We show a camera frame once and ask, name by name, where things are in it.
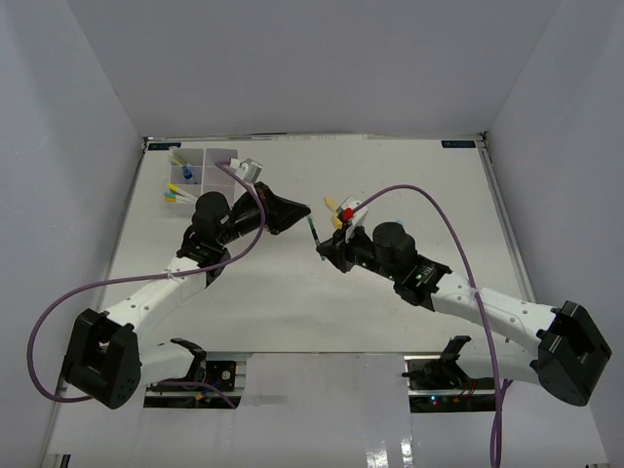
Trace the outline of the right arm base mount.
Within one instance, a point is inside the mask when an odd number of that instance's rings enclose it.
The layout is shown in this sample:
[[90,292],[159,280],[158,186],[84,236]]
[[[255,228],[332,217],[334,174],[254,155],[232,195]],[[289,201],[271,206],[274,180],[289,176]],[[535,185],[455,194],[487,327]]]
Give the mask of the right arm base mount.
[[493,378],[474,378],[459,365],[468,335],[453,337],[439,355],[406,356],[402,377],[412,414],[495,410]]

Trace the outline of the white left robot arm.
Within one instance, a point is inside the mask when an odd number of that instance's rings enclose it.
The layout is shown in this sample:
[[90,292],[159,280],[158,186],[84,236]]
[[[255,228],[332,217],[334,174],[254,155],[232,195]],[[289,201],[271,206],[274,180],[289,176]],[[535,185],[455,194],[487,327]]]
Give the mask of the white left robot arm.
[[163,278],[103,312],[88,309],[78,316],[62,364],[64,379],[112,410],[125,405],[139,387],[163,381],[186,389],[200,386],[206,377],[203,348],[182,338],[147,346],[146,338],[216,280],[230,258],[228,244],[249,233],[278,235],[310,213],[262,182],[233,205],[216,191],[201,195]]

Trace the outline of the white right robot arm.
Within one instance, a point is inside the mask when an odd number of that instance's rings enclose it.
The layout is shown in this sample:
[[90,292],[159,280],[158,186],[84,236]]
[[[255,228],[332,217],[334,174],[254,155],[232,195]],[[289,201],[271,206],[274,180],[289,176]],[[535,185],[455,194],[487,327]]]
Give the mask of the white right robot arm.
[[476,289],[448,266],[420,254],[397,222],[371,234],[362,227],[339,229],[317,246],[319,255],[343,273],[359,266],[393,283],[394,292],[423,307],[480,325],[516,345],[498,352],[502,378],[534,383],[555,398],[586,406],[612,351],[587,309],[573,301],[555,307],[520,300],[488,288]]

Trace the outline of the white marker orange cap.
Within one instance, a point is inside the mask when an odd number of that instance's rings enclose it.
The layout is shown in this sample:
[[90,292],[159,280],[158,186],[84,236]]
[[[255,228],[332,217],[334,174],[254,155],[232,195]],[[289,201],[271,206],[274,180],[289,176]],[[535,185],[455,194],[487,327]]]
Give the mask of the white marker orange cap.
[[194,204],[193,200],[174,192],[166,192],[164,198],[168,203]]

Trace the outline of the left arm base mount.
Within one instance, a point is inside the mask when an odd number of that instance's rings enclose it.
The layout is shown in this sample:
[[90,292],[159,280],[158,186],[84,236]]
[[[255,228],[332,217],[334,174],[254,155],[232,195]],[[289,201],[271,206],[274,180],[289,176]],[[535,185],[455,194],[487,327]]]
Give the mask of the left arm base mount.
[[194,391],[198,401],[216,400],[228,409],[236,388],[237,362],[212,358],[201,346],[182,338],[148,348],[141,356],[141,384],[150,391]]

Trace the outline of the green highlighter pen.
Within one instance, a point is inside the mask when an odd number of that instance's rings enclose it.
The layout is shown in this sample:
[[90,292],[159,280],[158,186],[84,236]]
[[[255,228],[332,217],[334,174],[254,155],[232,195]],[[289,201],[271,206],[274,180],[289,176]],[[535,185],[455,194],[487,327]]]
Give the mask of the green highlighter pen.
[[[313,216],[309,215],[306,219],[307,219],[307,222],[308,222],[308,226],[310,228],[310,232],[311,232],[314,244],[315,244],[315,251],[316,251],[316,249],[321,245],[321,241],[320,241],[319,235],[317,233],[317,229],[316,229],[316,226],[315,226],[315,222],[314,222]],[[318,252],[317,252],[317,254],[318,254],[319,258],[322,261],[326,260],[326,258],[322,254],[320,254]]]

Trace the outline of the blue cap spray bottle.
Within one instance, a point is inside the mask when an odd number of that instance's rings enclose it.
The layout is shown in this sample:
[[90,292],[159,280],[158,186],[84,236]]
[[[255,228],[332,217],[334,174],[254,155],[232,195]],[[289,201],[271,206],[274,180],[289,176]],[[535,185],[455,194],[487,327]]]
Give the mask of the blue cap spray bottle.
[[184,180],[187,184],[198,184],[195,175],[188,166],[182,166],[181,170]]

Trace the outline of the white marker yellow cap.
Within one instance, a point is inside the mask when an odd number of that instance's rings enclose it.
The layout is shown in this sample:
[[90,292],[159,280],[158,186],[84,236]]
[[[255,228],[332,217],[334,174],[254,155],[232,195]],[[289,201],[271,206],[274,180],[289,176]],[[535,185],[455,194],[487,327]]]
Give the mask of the white marker yellow cap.
[[179,197],[185,197],[185,198],[187,198],[189,200],[196,200],[197,199],[197,197],[195,195],[189,193],[186,190],[183,190],[182,188],[180,188],[177,185],[168,183],[167,186],[168,186],[168,189],[169,189],[169,191],[171,193],[175,193]]

